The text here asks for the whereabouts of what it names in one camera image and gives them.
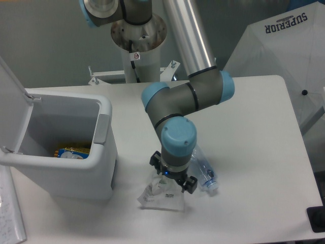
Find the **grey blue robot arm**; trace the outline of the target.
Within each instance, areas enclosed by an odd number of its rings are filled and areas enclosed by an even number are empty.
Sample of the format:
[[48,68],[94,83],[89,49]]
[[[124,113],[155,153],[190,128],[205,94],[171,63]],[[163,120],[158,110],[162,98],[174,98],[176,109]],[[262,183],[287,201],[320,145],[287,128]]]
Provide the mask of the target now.
[[218,70],[206,39],[195,1],[164,1],[176,43],[188,75],[188,82],[169,87],[160,81],[160,47],[167,25],[152,10],[152,1],[80,1],[90,26],[111,24],[111,37],[122,53],[125,79],[148,83],[141,99],[161,151],[150,159],[158,174],[176,181],[182,191],[192,193],[197,179],[187,174],[197,143],[194,124],[188,114],[229,100],[234,81]]

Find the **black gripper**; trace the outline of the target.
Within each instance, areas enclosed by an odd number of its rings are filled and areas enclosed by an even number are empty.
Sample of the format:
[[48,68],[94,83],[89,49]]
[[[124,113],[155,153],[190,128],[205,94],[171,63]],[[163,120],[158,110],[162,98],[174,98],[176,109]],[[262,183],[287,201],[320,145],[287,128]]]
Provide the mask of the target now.
[[181,192],[188,192],[193,194],[198,185],[198,179],[194,176],[188,177],[187,170],[189,163],[182,166],[171,166],[160,161],[161,154],[156,151],[150,158],[149,164],[153,166],[157,174],[162,173],[169,179],[174,180],[178,185],[182,187]]

